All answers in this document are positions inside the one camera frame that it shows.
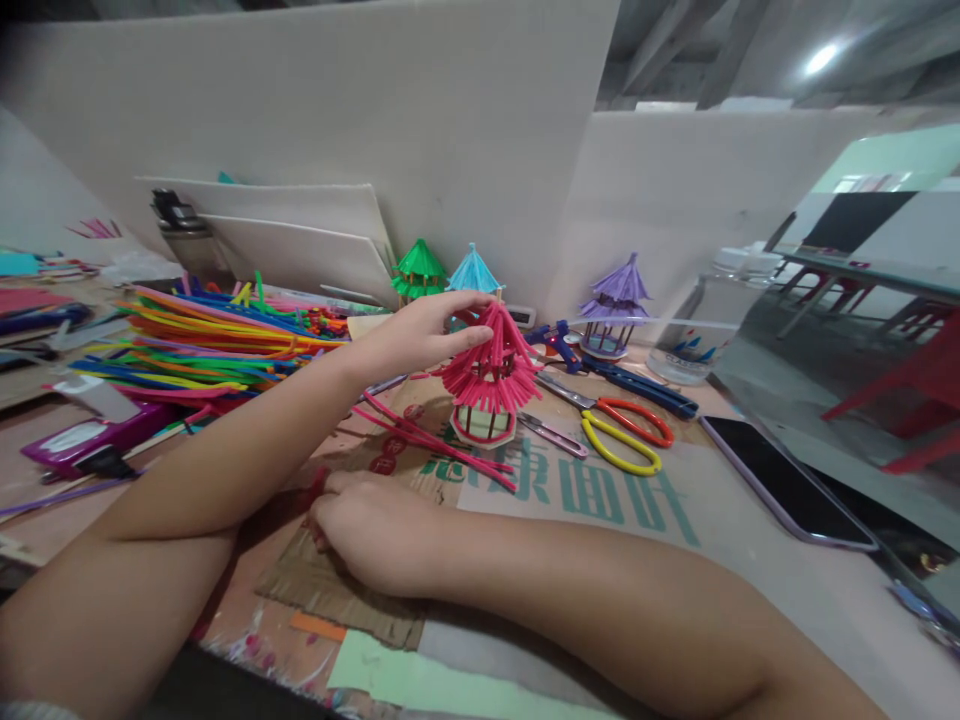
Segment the teal table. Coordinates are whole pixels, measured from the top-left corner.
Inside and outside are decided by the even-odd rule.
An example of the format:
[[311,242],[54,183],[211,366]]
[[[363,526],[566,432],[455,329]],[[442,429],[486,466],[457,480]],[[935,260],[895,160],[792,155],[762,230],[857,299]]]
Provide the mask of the teal table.
[[[819,303],[823,296],[827,294],[833,284],[839,278],[852,278],[859,280],[867,285],[879,285],[881,287],[898,290],[917,296],[919,302],[924,300],[935,300],[937,302],[947,303],[948,305],[960,305],[960,272],[949,269],[935,269],[920,267],[917,265],[908,265],[906,263],[892,262],[889,260],[871,260],[869,258],[856,258],[852,260],[849,257],[836,255],[821,255],[818,253],[798,250],[796,252],[774,252],[783,255],[784,260],[799,263],[805,267],[819,270],[827,274],[827,282],[817,291],[809,302],[803,304],[800,310],[794,315],[790,322],[783,326],[783,329],[777,334],[778,340],[783,340],[787,334],[793,330],[800,319],[810,312],[810,309]],[[855,267],[851,262],[867,262],[869,267]],[[792,289],[790,283],[784,288],[785,292]],[[912,305],[908,305],[903,311],[888,320],[878,330],[878,333],[884,333],[895,326],[904,312],[912,312]]]

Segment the hand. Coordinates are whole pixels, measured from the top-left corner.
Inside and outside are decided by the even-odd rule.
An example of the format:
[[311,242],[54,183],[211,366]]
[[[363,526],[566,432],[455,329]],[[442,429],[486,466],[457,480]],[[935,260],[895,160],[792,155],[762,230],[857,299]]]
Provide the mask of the hand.
[[318,548],[332,547],[350,574],[387,595],[427,597],[436,584],[455,510],[391,478],[338,471],[310,508]]
[[488,327],[468,327],[444,335],[444,325],[454,316],[469,322],[475,319],[469,313],[479,314],[492,302],[496,302],[492,295],[466,290],[419,298],[348,346],[354,369],[372,385],[425,370],[485,343],[493,337]]

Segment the phone screen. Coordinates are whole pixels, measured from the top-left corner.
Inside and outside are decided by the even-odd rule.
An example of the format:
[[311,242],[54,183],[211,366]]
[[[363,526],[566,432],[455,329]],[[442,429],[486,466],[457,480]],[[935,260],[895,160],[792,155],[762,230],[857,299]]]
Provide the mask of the phone screen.
[[802,530],[812,535],[874,545],[874,540],[836,501],[787,460],[749,423],[704,418],[757,481]]

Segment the purple pagoda model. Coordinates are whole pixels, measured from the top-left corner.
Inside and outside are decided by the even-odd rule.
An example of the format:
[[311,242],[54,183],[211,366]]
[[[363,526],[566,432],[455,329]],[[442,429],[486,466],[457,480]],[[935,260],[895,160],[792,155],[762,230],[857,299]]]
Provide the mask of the purple pagoda model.
[[631,318],[650,317],[640,304],[641,300],[651,298],[643,287],[636,262],[637,253],[631,253],[626,263],[591,286],[594,297],[580,306],[580,313],[598,321],[587,325],[580,341],[580,349],[585,353],[601,360],[619,360],[627,354],[633,328],[644,322]]

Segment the red-handled scissors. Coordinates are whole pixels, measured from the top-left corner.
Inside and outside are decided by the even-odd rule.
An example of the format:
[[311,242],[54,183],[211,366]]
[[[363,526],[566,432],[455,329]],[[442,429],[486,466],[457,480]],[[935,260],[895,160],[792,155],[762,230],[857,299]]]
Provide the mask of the red-handled scissors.
[[[651,445],[656,445],[657,447],[662,448],[668,448],[673,445],[673,431],[670,429],[670,426],[668,426],[656,414],[650,412],[645,407],[641,407],[640,405],[632,403],[628,400],[621,400],[619,398],[600,398],[599,400],[594,400],[593,398],[588,398],[585,395],[574,392],[570,388],[554,380],[549,375],[544,375],[543,373],[539,373],[537,375],[537,382],[543,385],[553,394],[562,397],[564,400],[580,409],[580,415],[583,418],[581,423],[583,425],[583,431],[587,434],[590,444],[596,448],[597,452],[600,453],[600,455],[607,460],[607,462],[620,468],[624,472],[632,473],[633,475],[655,475],[656,473],[660,472],[661,469],[663,469],[663,463],[660,460],[660,456],[637,439],[642,438]],[[644,419],[648,420],[651,425],[660,431],[660,436],[647,432],[645,429],[630,420],[630,418],[618,412],[618,409],[637,413]],[[630,433],[632,433],[633,436],[628,435],[613,425],[600,420],[596,415],[593,414],[593,410],[602,410],[604,413],[616,420],[622,427],[626,428]],[[602,442],[600,442],[600,438],[597,437],[596,430],[600,430],[601,432],[619,440],[625,445],[632,447],[634,450],[650,460],[652,464],[649,466],[640,466],[627,462],[623,458],[617,457],[610,452]]]

